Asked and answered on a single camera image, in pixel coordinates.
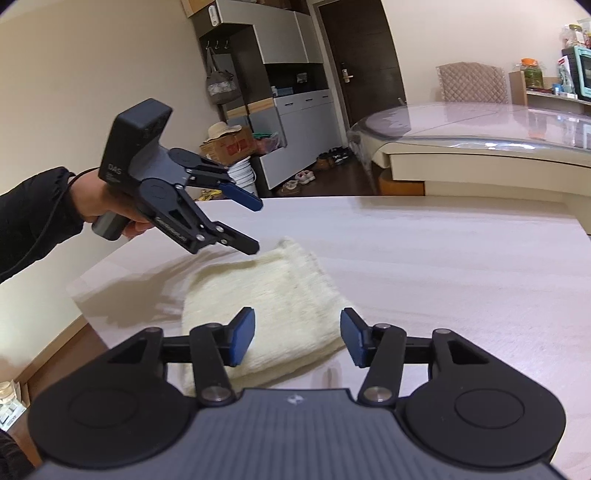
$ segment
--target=folded towel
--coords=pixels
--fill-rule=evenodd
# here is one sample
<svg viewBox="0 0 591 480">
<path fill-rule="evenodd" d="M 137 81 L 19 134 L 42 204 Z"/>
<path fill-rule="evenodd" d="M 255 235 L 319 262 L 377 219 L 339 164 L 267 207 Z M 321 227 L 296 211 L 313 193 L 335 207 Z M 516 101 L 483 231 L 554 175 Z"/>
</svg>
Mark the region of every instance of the folded towel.
<svg viewBox="0 0 591 480">
<path fill-rule="evenodd" d="M 227 368 L 236 390 L 256 387 L 316 362 L 343 346 L 340 311 L 352 306 L 332 286 L 316 257 L 291 239 L 250 261 L 205 267 L 185 299 L 183 334 L 204 323 L 226 324 L 242 307 L 256 315 L 242 364 Z M 184 373 L 194 395 L 193 370 Z"/>
</svg>

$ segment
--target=dark floor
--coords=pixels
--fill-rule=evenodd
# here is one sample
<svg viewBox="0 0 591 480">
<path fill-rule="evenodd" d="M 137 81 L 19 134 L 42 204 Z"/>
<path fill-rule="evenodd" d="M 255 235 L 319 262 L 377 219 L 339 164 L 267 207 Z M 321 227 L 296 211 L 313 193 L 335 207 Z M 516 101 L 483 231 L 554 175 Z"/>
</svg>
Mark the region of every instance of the dark floor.
<svg viewBox="0 0 591 480">
<path fill-rule="evenodd" d="M 372 175 L 375 185 L 382 169 L 372 163 Z M 315 171 L 316 179 L 307 185 L 301 185 L 298 197 L 343 197 L 377 195 L 370 184 L 361 163 L 353 158 L 342 165 L 325 171 Z"/>
</svg>

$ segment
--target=wall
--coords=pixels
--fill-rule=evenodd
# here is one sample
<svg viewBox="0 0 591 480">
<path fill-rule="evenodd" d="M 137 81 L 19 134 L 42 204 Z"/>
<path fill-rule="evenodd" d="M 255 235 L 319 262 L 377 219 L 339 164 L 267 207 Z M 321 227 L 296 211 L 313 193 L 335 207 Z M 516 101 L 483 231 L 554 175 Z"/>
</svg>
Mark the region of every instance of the wall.
<svg viewBox="0 0 591 480">
<path fill-rule="evenodd" d="M 97 166 L 115 115 L 149 97 L 174 108 L 164 145 L 200 145 L 218 117 L 180 1 L 39 2 L 0 23 L 0 192 Z M 0 380 L 78 317 L 65 285 L 116 247 L 86 229 L 0 286 Z"/>
<path fill-rule="evenodd" d="M 19 15 L 24 15 L 33 10 L 46 7 L 47 5 L 56 4 L 63 0 L 18 0 L 14 2 L 0 17 L 0 23 L 7 22 Z"/>
<path fill-rule="evenodd" d="M 308 0 L 308 3 L 312 6 L 328 2 Z M 435 67 L 456 61 L 479 61 L 510 72 L 521 58 L 532 57 L 542 62 L 548 76 L 557 76 L 555 65 L 561 56 L 562 26 L 589 16 L 575 0 L 382 0 L 382 3 L 408 103 L 437 100 L 439 83 Z M 314 22 L 320 35 L 320 26 L 316 19 Z M 321 47 L 326 54 L 325 45 Z"/>
</svg>

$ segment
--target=black sleeve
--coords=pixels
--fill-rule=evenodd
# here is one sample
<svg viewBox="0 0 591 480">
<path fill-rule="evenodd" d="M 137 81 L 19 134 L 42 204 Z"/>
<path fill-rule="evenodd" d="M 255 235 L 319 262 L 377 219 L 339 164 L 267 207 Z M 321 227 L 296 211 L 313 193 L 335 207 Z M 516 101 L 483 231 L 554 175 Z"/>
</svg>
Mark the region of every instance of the black sleeve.
<svg viewBox="0 0 591 480">
<path fill-rule="evenodd" d="M 0 283 L 82 231 L 84 222 L 70 195 L 67 193 L 57 203 L 67 189 L 71 175 L 64 167 L 54 168 L 25 180 L 0 196 Z M 31 255 L 18 264 L 34 245 L 54 208 L 56 212 L 45 235 Z"/>
<path fill-rule="evenodd" d="M 17 443 L 0 429 L 0 480 L 22 480 L 34 470 Z"/>
</svg>

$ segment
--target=black cable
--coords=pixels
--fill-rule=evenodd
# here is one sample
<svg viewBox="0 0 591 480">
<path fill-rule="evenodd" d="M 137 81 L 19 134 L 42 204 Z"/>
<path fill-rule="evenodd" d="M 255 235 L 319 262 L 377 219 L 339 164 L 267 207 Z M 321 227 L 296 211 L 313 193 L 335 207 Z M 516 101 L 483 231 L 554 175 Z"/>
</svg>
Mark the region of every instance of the black cable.
<svg viewBox="0 0 591 480">
<path fill-rule="evenodd" d="M 76 180 L 78 180 L 82 175 L 86 175 L 88 172 L 91 172 L 93 170 L 97 170 L 98 167 L 95 168 L 89 168 L 88 170 L 83 171 L 82 173 L 79 173 L 78 175 L 76 175 L 71 181 L 68 182 L 68 186 L 66 187 L 66 189 L 61 193 L 61 195 L 58 197 L 56 204 L 53 206 L 53 210 L 51 211 L 51 213 L 49 214 L 49 218 L 47 219 L 47 221 L 45 222 L 45 225 L 43 226 L 43 229 L 41 230 L 41 233 L 39 234 L 39 236 L 37 237 L 37 240 L 35 240 L 35 243 L 33 244 L 33 246 L 28 250 L 28 252 L 26 254 L 24 254 L 22 256 L 22 258 L 13 266 L 11 266 L 8 270 L 5 270 L 4 272 L 0 273 L 0 280 L 7 277 L 8 275 L 11 275 L 11 273 L 13 272 L 13 270 L 16 270 L 18 267 L 21 266 L 21 264 L 35 251 L 35 249 L 39 246 L 39 242 L 41 241 L 41 239 L 43 238 L 43 236 L 47 233 L 47 229 L 49 228 L 49 225 L 51 223 L 51 221 L 53 220 L 53 216 L 56 214 L 57 212 L 57 208 L 60 206 L 60 202 L 64 199 L 64 197 L 66 196 L 66 194 L 70 191 L 70 187 L 72 185 L 74 185 L 74 182 Z"/>
</svg>

